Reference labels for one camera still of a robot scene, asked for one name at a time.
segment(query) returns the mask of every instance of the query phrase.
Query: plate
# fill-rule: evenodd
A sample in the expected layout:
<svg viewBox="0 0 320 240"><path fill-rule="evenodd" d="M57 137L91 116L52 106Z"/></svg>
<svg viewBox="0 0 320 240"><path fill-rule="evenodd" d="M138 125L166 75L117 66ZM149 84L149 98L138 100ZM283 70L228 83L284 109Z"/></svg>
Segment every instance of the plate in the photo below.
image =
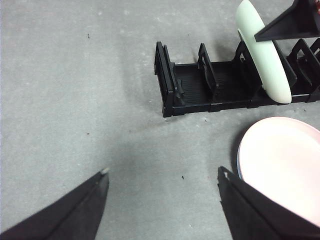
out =
<svg viewBox="0 0 320 240"><path fill-rule="evenodd" d="M320 131L296 119L270 117L245 133L240 177L269 199L320 227Z"/></svg>
<svg viewBox="0 0 320 240"><path fill-rule="evenodd" d="M255 34L265 27L259 13L249 0L243 0L235 15L238 32L245 42L268 96L281 104L292 101L288 79L274 43L257 42Z"/></svg>

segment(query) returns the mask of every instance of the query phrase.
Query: black plastic holder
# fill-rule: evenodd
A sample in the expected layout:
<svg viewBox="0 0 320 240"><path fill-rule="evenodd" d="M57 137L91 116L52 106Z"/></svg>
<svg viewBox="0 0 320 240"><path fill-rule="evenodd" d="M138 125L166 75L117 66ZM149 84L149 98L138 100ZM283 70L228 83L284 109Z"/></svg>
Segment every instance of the black plastic holder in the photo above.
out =
<svg viewBox="0 0 320 240"><path fill-rule="evenodd" d="M311 47L300 39L285 57L273 41L285 70L292 103L320 100L320 38ZM158 76L163 117L227 109L282 105L262 88L253 59L241 41L231 61L211 62L203 43L197 63L175 64L168 49L156 43L154 73Z"/></svg>

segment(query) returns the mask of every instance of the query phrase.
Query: black plastic dish rack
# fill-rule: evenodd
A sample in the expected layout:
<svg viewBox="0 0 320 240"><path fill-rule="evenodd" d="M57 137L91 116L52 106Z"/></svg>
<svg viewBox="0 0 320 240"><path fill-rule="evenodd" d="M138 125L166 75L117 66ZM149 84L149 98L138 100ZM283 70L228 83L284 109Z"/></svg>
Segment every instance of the black plastic dish rack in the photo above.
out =
<svg viewBox="0 0 320 240"><path fill-rule="evenodd" d="M292 103L320 100L320 38L311 47L300 39L285 57L273 41L285 70ZM168 49L156 43L154 73L158 76L163 117L197 112L281 105L262 88L253 59L243 41L231 61L211 62L203 43L197 63L175 64Z"/></svg>

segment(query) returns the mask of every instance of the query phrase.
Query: pink plate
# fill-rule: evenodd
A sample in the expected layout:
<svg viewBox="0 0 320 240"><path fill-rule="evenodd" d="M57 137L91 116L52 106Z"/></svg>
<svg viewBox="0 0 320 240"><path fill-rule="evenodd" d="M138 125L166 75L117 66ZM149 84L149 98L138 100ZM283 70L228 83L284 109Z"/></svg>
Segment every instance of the pink plate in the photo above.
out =
<svg viewBox="0 0 320 240"><path fill-rule="evenodd" d="M238 151L241 178L320 227L320 131L288 117L258 121Z"/></svg>

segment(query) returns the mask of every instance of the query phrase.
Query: gray floor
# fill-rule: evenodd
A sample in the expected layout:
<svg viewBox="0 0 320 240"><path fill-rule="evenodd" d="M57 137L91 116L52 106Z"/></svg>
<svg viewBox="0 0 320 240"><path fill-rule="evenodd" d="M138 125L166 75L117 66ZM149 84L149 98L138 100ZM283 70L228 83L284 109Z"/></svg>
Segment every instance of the gray floor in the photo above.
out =
<svg viewBox="0 0 320 240"><path fill-rule="evenodd" d="M252 2L265 23L292 3ZM320 102L162 118L156 41L176 63L201 42L230 60L239 3L3 0L1 231L109 167L97 240L230 240L216 178L239 134L271 116L320 129Z"/></svg>

